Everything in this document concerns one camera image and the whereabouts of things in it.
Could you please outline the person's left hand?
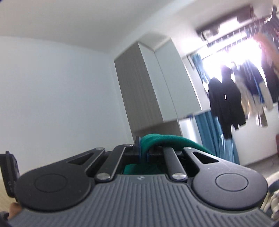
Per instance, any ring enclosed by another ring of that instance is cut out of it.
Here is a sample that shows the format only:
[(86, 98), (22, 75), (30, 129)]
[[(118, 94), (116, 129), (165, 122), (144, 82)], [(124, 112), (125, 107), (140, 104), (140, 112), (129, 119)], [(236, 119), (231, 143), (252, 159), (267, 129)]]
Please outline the person's left hand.
[(22, 211), (22, 207), (17, 203), (13, 202), (9, 206), (9, 216), (8, 220), (14, 218), (16, 215), (18, 215)]

